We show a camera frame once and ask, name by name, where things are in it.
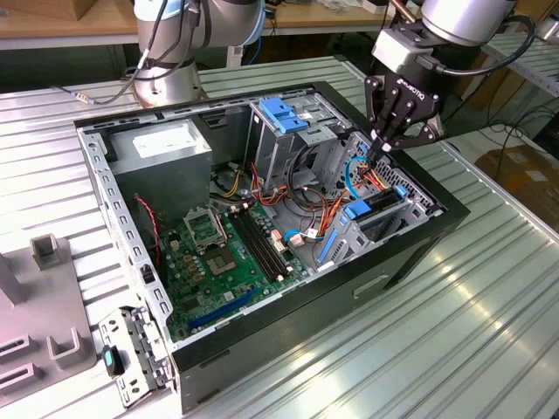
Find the desk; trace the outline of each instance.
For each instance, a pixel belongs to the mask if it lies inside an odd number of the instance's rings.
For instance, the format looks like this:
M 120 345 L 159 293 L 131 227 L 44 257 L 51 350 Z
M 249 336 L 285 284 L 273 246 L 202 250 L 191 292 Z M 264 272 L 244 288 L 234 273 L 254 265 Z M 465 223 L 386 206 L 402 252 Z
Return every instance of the desk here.
M 211 97 L 326 80 L 364 112 L 363 75 L 334 58 L 201 72 Z M 75 86 L 109 97 L 121 82 Z M 52 89 L 0 95 L 0 251 L 67 237 L 95 345 L 133 304 L 72 121 L 136 109 Z M 542 417 L 559 406 L 559 235 L 445 144 L 409 152 L 472 212 L 402 283 L 191 413 L 226 417 Z M 2 418 L 177 419 L 168 392 L 125 413 L 102 362 Z
M 321 4 L 282 4 L 277 11 L 276 35 L 374 31 L 382 14 L 361 8 L 331 11 Z M 263 35 L 272 33 L 268 20 Z M 64 46 L 135 44 L 136 21 L 129 0 L 98 0 L 77 22 L 9 10 L 0 17 L 0 50 Z

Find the yellow wire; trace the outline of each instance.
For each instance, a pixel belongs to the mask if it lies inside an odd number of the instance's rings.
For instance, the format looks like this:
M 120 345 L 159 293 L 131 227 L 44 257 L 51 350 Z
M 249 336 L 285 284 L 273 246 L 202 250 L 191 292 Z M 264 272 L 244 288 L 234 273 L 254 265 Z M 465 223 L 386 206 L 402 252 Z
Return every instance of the yellow wire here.
M 235 175 L 235 183 L 233 183 L 233 187 L 231 188 L 231 190 L 229 192 L 222 195 L 223 198 L 230 198 L 233 195 L 235 195 L 235 193 L 237 192 L 238 180 L 239 180 L 240 177 L 241 177 L 241 171 L 238 170 L 237 175 Z
M 379 175 L 376 174 L 376 171 L 375 171 L 375 170 L 371 170 L 371 172 L 373 172 L 373 176 L 375 177 L 375 179 L 378 180 L 378 182 L 381 184 L 381 186 L 382 186 L 383 188 L 385 188 L 385 189 L 388 189 L 388 186 L 386 185 L 386 183 L 384 183 L 384 182 L 381 180 L 381 177 L 380 177 Z

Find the gray stand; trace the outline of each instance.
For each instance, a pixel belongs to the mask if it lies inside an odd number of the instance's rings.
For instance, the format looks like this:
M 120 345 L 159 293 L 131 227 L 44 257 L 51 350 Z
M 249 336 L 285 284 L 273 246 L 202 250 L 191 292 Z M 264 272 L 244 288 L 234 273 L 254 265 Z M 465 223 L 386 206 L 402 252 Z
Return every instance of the gray stand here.
M 0 255 L 0 408 L 97 360 L 70 245 L 53 235 Z

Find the ram slot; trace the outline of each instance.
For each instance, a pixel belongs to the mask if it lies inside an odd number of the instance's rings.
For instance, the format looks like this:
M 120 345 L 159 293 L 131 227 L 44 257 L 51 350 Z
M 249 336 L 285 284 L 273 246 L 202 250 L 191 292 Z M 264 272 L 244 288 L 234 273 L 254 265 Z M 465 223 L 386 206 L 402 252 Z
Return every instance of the ram slot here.
M 285 277 L 288 274 L 283 261 L 272 249 L 272 246 L 249 214 L 243 213 L 233 217 L 231 224 L 241 236 L 268 280 L 275 281 L 278 280 L 279 275 Z

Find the aluminum table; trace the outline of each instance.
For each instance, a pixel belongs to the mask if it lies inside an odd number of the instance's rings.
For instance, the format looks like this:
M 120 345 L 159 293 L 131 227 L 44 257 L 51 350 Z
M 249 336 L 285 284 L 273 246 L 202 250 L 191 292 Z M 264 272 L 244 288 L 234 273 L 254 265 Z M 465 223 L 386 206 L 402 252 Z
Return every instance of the aluminum table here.
M 518 32 L 495 35 L 483 46 L 483 52 L 501 60 L 515 52 L 525 38 L 525 33 Z M 536 38 L 530 48 L 508 68 L 552 96 L 559 96 L 559 45 Z
M 326 80 L 364 111 L 335 58 L 202 72 L 212 97 Z M 120 82 L 78 86 L 108 97 Z M 46 89 L 0 95 L 0 251 L 52 232 L 72 246 L 87 315 L 131 304 L 72 120 L 91 107 Z M 190 413 L 225 417 L 541 417 L 559 406 L 559 247 L 550 230 L 445 144 L 410 155 L 472 214 L 401 284 Z M 101 361 L 0 409 L 2 418 L 176 417 L 170 390 L 125 411 Z

